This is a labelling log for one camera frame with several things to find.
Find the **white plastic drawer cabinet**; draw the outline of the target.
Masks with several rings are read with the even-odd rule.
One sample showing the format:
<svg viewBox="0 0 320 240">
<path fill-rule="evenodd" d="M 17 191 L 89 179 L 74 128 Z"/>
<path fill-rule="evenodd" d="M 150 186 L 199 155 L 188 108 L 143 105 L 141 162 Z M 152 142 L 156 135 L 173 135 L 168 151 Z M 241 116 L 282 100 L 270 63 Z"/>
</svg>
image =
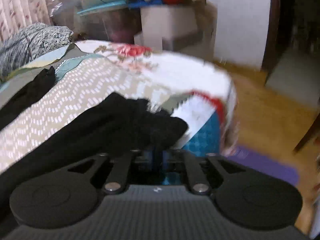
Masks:
<svg viewBox="0 0 320 240">
<path fill-rule="evenodd" d="M 144 7 L 140 16 L 142 31 L 135 44 L 212 60 L 217 8 L 211 3 Z"/>
</svg>

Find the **patterned bedsheet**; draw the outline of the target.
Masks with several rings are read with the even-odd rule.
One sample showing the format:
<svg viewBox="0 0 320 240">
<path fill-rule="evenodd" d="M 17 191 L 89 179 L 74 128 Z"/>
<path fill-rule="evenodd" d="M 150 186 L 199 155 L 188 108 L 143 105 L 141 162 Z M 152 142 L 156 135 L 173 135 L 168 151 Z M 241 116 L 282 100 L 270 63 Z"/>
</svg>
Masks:
<svg viewBox="0 0 320 240">
<path fill-rule="evenodd" d="M 232 154 L 238 140 L 234 121 L 237 96 L 226 71 L 202 59 L 169 51 L 130 56 L 132 45 L 77 42 L 82 56 L 67 58 L 67 48 L 51 51 L 24 65 L 1 88 L 5 104 L 43 67 L 55 64 L 57 84 L 1 131 L 1 170 L 19 161 L 84 111 L 117 92 L 159 106 L 172 95 L 194 92 L 214 100 L 221 113 L 220 153 Z"/>
</svg>

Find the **black white patterned cloth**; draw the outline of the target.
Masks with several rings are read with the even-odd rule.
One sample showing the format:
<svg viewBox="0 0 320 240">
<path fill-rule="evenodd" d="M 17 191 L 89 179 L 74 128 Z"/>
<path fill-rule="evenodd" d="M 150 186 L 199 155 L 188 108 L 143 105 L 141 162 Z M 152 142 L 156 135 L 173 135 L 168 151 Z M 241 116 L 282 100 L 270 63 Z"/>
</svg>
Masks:
<svg viewBox="0 0 320 240">
<path fill-rule="evenodd" d="M 72 39 L 73 32 L 66 26 L 35 23 L 20 29 L 1 45 L 1 79 Z"/>
</svg>

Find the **dark wooden door frame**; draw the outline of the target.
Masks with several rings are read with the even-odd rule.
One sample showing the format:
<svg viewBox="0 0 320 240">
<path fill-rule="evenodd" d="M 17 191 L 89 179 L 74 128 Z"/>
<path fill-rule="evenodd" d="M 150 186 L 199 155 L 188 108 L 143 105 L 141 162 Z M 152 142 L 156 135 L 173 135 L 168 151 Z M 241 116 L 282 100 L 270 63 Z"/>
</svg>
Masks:
<svg viewBox="0 0 320 240">
<path fill-rule="evenodd" d="M 270 0 L 269 24 L 266 39 L 264 58 L 261 65 L 262 70 L 268 74 L 272 72 L 277 64 L 278 53 L 276 49 L 277 34 L 280 18 L 280 0 Z"/>
</svg>

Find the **black pants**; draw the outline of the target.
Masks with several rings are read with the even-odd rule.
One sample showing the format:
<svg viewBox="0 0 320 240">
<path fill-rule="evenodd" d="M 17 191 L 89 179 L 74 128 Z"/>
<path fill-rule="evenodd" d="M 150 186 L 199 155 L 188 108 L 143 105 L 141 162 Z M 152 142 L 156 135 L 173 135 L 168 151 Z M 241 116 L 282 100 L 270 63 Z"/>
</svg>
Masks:
<svg viewBox="0 0 320 240">
<path fill-rule="evenodd" d="M 165 110 L 151 113 L 146 99 L 126 99 L 113 92 L 86 110 L 1 174 L 1 210 L 20 183 L 98 153 L 119 156 L 152 147 L 174 146 L 188 124 Z"/>
</svg>

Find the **clear plastic storage bins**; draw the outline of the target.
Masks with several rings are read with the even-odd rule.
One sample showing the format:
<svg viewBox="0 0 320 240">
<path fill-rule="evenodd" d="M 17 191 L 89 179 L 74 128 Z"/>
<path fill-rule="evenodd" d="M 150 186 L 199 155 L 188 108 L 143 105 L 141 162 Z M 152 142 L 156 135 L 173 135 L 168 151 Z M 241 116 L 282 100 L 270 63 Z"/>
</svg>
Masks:
<svg viewBox="0 0 320 240">
<path fill-rule="evenodd" d="M 126 0 L 49 0 L 54 25 L 67 26 L 75 40 L 134 43 L 141 31 L 140 12 Z"/>
</svg>

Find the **purple floor mat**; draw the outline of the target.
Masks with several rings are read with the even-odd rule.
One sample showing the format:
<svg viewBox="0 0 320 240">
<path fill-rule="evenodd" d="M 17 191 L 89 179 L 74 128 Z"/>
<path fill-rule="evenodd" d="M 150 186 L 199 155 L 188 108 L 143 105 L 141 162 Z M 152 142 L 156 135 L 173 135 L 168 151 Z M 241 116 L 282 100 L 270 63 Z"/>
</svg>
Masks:
<svg viewBox="0 0 320 240">
<path fill-rule="evenodd" d="M 237 146 L 234 153 L 227 158 L 274 178 L 284 180 L 293 186 L 298 185 L 299 174 L 296 168 L 282 164 L 249 148 Z"/>
</svg>

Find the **leaf print curtain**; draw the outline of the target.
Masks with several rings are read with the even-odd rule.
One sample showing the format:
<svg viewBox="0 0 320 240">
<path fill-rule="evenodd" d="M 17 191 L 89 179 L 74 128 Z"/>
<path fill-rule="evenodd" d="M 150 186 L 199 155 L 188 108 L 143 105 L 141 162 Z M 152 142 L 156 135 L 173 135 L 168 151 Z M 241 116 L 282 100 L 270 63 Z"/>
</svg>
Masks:
<svg viewBox="0 0 320 240">
<path fill-rule="evenodd" d="M 0 0 L 1 42 L 21 28 L 42 22 L 50 25 L 49 0 Z"/>
</svg>

